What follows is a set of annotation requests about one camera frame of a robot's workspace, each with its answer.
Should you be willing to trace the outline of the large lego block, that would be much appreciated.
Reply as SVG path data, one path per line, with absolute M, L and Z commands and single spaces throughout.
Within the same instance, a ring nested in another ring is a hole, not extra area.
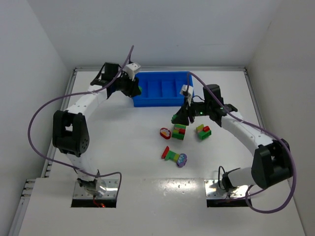
M 172 138 L 183 140 L 186 133 L 186 126 L 181 124 L 174 124 L 172 131 Z

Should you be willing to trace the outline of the purple paw lego brick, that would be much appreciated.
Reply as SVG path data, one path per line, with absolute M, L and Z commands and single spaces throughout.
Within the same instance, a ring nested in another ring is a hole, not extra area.
M 186 154 L 181 153 L 181 154 L 179 155 L 178 159 L 177 159 L 177 162 L 176 162 L 177 166 L 178 166 L 179 168 L 184 167 L 185 164 L 186 164 L 186 162 L 187 162 L 187 158 L 188 158 L 188 157 L 187 157 Z

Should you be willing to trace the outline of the red flower lego brick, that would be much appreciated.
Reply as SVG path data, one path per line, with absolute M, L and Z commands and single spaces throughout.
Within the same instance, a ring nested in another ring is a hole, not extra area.
M 159 133 L 166 140 L 170 139 L 171 136 L 172 136 L 171 131 L 169 129 L 165 128 L 165 127 L 161 128 Z

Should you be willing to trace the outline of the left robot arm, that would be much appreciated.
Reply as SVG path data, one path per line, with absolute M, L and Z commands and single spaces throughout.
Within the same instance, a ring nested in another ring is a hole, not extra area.
M 124 67 L 106 62 L 91 81 L 86 94 L 64 111 L 54 113 L 53 146 L 65 154 L 74 166 L 79 186 L 93 196 L 100 197 L 106 187 L 99 170 L 85 154 L 90 144 L 88 118 L 116 91 L 130 98 L 140 95 L 139 79 L 136 77 L 140 69 L 141 66 L 135 62 L 129 62 Z

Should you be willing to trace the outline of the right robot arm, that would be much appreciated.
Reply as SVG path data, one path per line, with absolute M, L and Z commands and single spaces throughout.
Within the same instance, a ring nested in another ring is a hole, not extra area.
M 246 124 L 236 107 L 224 104 L 218 85 L 203 87 L 202 102 L 193 101 L 192 86 L 183 85 L 180 94 L 185 98 L 179 111 L 172 117 L 173 124 L 188 126 L 195 117 L 208 116 L 236 137 L 253 156 L 250 167 L 237 168 L 222 175 L 221 183 L 225 191 L 242 185 L 257 185 L 267 189 L 293 176 L 292 163 L 287 153 L 288 143 L 284 139 L 273 139 L 264 131 Z

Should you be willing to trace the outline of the red green lego piece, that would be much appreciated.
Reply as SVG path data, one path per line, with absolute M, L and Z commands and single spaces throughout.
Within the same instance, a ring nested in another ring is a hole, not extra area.
M 170 147 L 167 146 L 163 151 L 161 158 L 164 159 L 165 161 L 172 160 L 174 162 L 177 162 L 179 159 L 179 154 L 174 151 L 171 151 Z

